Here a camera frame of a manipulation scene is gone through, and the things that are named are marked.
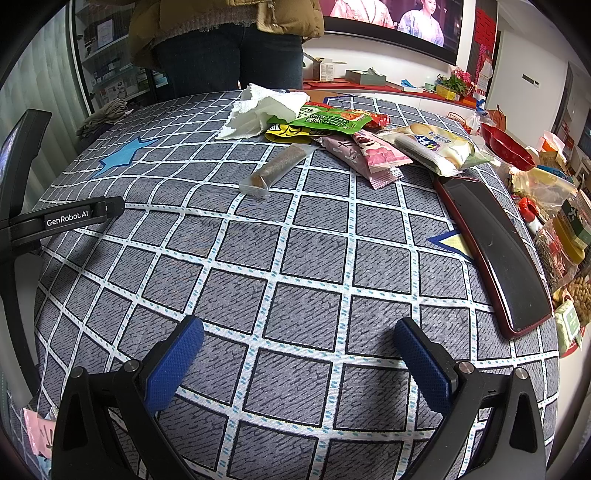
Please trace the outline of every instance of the woman on television screen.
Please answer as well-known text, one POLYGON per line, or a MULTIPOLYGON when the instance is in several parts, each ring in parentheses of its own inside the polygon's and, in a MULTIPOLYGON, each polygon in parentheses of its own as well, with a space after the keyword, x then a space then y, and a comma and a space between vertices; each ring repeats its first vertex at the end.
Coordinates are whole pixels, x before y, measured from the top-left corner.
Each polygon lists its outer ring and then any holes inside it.
POLYGON ((380 0, 336 0, 330 16, 394 28, 388 7, 380 0))
POLYGON ((439 22, 433 18, 437 4, 435 0, 421 0, 421 10, 406 12, 398 23, 398 30, 419 37, 435 45, 443 46, 443 32, 439 22))

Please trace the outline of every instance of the metal bolt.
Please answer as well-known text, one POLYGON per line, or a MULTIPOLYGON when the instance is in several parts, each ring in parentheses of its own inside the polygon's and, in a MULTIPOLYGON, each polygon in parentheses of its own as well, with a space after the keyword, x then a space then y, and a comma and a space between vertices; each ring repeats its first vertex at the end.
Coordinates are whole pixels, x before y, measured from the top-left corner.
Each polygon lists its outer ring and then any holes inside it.
POLYGON ((472 365, 470 362, 460 362, 459 368, 460 372, 465 374, 471 374, 474 371, 474 365, 472 365))
POLYGON ((82 367, 74 367, 72 371, 70 371, 70 376, 72 378, 79 378, 84 373, 84 369, 82 367))
POLYGON ((139 362, 137 360, 127 360, 123 366, 126 372, 135 372, 139 368, 139 362))
POLYGON ((522 380, 525 380, 528 376, 527 370, 521 367, 515 369, 515 375, 517 375, 517 378, 520 378, 522 380))

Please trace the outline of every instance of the red bowl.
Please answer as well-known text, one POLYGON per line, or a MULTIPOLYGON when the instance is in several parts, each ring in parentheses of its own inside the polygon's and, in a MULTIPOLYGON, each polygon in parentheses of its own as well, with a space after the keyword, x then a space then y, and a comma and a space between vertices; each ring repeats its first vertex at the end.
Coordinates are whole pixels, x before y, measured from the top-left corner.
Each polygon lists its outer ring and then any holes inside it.
POLYGON ((510 163, 521 171, 528 171, 535 167, 534 159, 529 152, 503 130, 481 124, 480 131, 486 146, 498 155, 501 160, 510 163))

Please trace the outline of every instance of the blue star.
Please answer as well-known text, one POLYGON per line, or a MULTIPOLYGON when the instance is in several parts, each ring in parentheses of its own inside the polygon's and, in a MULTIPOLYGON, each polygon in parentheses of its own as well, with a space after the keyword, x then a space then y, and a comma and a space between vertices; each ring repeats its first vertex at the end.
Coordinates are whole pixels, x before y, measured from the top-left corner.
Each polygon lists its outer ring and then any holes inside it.
POLYGON ((146 140, 142 142, 140 137, 135 138, 131 142, 123 145, 123 147, 121 147, 116 152, 113 152, 108 157, 103 158, 100 161, 100 163, 103 164, 103 168, 96 172, 91 178, 94 179, 111 168, 130 166, 135 152, 137 152, 140 148, 149 147, 158 140, 158 138, 154 138, 153 140, 146 140))

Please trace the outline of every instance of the person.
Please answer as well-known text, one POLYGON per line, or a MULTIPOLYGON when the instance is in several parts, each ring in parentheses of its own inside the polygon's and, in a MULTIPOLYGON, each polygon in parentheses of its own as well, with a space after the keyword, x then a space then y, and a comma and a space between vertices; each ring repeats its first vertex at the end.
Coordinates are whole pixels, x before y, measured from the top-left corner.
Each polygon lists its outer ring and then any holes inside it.
POLYGON ((323 34, 319 0, 137 0, 129 48, 135 65, 166 74, 177 97, 238 82, 301 89, 303 39, 323 34))
POLYGON ((330 16, 394 28, 388 7, 380 0, 336 0, 330 16))
POLYGON ((406 12, 398 23, 398 30, 422 38, 435 45, 443 46, 443 32, 439 22, 433 18, 437 8, 436 0, 421 0, 421 10, 406 12))

